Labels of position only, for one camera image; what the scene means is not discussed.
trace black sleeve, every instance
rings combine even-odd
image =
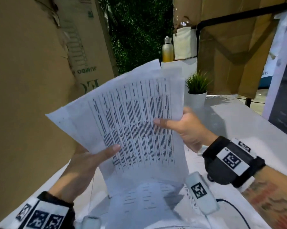
[[[75,211],[74,211],[74,204],[65,202],[57,197],[51,195],[50,193],[44,191],[39,196],[38,199],[41,201],[49,202],[52,204],[66,206],[69,208],[60,228],[64,229],[75,229],[74,227],[74,220],[75,220]]]

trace fingernail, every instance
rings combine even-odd
[[[113,146],[113,150],[114,150],[115,152],[118,152],[118,151],[120,150],[120,145],[118,145],[118,144],[114,145],[114,146]]]
[[[153,122],[155,124],[159,125],[161,123],[161,119],[156,118],[156,119],[153,120]]]

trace green hedge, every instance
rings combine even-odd
[[[165,36],[172,35],[172,0],[99,0],[108,14],[119,74],[161,59]]]

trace hand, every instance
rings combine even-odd
[[[49,193],[68,203],[73,203],[81,195],[95,175],[97,167],[111,158],[120,150],[116,144],[98,154],[90,154],[80,144],[59,180],[49,190]]]
[[[202,145],[210,146],[218,138],[201,123],[189,107],[184,108],[183,116],[179,121],[154,119],[153,122],[162,128],[179,133],[185,145],[196,153]]]

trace forearm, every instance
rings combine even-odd
[[[272,229],[287,229],[287,176],[264,167],[242,193]]]

